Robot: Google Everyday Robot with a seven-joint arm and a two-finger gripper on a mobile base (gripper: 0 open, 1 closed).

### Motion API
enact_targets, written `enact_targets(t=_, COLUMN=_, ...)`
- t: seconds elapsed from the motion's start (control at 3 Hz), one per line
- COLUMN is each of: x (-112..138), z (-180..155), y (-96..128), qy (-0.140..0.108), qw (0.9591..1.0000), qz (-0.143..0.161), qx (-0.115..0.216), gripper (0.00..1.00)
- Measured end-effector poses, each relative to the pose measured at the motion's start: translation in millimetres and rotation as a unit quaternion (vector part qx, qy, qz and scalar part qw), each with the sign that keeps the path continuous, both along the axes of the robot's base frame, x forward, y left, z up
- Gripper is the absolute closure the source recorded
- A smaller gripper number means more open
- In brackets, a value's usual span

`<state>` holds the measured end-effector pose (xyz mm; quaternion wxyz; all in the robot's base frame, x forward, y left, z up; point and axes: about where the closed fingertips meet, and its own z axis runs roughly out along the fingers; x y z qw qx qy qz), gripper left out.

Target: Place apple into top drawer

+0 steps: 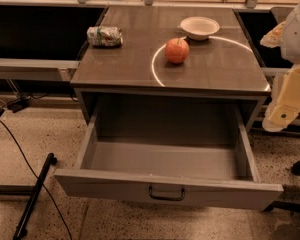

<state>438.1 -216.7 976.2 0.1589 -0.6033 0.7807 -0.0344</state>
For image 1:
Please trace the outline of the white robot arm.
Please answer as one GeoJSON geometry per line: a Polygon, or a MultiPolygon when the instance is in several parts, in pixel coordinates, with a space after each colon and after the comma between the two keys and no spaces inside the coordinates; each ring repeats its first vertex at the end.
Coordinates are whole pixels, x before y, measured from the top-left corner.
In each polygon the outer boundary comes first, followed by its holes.
{"type": "Polygon", "coordinates": [[[275,77],[272,101],[262,122],[266,131],[279,132],[300,114],[300,3],[282,23],[262,37],[260,44],[279,47],[282,58],[293,64],[286,73],[275,77]]]}

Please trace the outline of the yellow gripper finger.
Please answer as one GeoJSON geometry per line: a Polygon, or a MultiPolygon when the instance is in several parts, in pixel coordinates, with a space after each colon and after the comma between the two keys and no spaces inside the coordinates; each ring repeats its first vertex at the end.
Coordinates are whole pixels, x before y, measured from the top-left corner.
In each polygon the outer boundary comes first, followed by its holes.
{"type": "Polygon", "coordinates": [[[262,46],[268,48],[280,47],[282,42],[282,32],[285,27],[285,21],[279,23],[276,27],[270,30],[266,35],[260,40],[262,46]]]}
{"type": "Polygon", "coordinates": [[[300,65],[275,76],[271,98],[262,127],[268,132],[279,132],[300,114],[300,65]]]}

